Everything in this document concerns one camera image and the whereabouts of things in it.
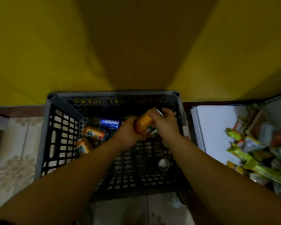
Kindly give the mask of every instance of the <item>gray plastic crate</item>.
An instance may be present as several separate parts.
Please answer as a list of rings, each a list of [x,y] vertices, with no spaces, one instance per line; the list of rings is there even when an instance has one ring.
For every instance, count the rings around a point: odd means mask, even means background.
[[[93,117],[140,116],[152,107],[177,112],[183,135],[186,116],[177,91],[60,92],[47,97],[35,179],[79,157],[75,144],[83,125]],[[157,163],[168,158],[172,166],[159,171]],[[137,143],[116,158],[102,177],[91,201],[155,194],[189,188],[182,171],[158,136]]]

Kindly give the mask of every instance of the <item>yellow wall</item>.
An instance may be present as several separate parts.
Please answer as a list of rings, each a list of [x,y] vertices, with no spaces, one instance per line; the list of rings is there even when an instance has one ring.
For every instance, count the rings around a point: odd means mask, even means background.
[[[281,0],[0,0],[0,106],[53,91],[281,93]]]

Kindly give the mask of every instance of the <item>blue soda can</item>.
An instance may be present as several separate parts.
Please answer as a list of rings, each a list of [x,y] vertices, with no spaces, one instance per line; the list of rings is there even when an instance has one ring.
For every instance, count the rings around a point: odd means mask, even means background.
[[[116,119],[101,118],[101,120],[100,120],[100,127],[103,127],[103,128],[117,130],[121,126],[121,124],[123,124],[123,121],[119,121]]]

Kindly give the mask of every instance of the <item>person's right hand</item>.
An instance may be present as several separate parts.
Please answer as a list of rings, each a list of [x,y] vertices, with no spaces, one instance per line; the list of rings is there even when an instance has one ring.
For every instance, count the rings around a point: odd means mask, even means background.
[[[156,112],[149,112],[149,116],[155,122],[155,127],[162,138],[162,143],[169,148],[171,143],[177,141],[181,134],[173,111],[167,108],[162,108],[161,110],[165,113],[165,117],[161,117]]]

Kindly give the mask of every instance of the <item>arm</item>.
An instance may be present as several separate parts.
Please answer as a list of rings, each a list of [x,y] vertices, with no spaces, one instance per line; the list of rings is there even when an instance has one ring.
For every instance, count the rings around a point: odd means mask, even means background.
[[[143,136],[133,130],[135,119],[130,117],[116,135],[89,154],[38,179],[16,194],[0,207],[0,220],[17,225],[72,224],[114,159],[143,140]]]
[[[181,136],[171,110],[150,113],[164,145],[205,204],[223,224],[281,224],[281,197],[213,159]]]

